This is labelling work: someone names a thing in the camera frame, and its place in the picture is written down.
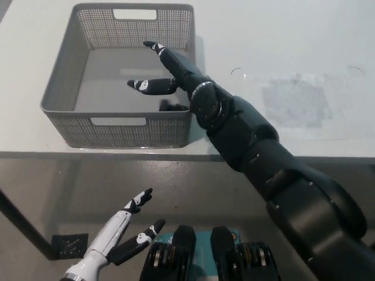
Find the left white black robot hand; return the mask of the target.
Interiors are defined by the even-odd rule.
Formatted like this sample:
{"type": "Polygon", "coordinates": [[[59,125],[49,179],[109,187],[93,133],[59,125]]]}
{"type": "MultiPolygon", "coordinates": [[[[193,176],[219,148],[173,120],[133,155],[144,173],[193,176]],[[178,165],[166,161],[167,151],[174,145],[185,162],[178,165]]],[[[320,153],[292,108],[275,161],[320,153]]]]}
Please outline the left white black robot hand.
{"type": "Polygon", "coordinates": [[[165,225],[164,219],[157,220],[146,230],[122,244],[120,240],[130,225],[132,216],[140,212],[141,206],[151,198],[152,189],[150,188],[139,193],[117,211],[99,231],[84,257],[98,256],[104,259],[105,265],[109,263],[120,265],[147,248],[165,225]]]}

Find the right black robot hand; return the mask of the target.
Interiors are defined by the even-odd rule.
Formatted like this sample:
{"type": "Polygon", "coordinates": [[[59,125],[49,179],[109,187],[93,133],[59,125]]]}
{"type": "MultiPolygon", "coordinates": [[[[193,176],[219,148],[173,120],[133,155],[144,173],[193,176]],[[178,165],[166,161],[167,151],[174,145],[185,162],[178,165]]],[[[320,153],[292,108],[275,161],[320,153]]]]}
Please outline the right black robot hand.
{"type": "Polygon", "coordinates": [[[199,88],[213,82],[190,59],[176,51],[153,41],[144,41],[143,45],[158,55],[163,66],[172,75],[171,78],[127,81],[129,87],[143,95],[171,95],[181,88],[187,92],[188,99],[192,99],[199,88]]]}

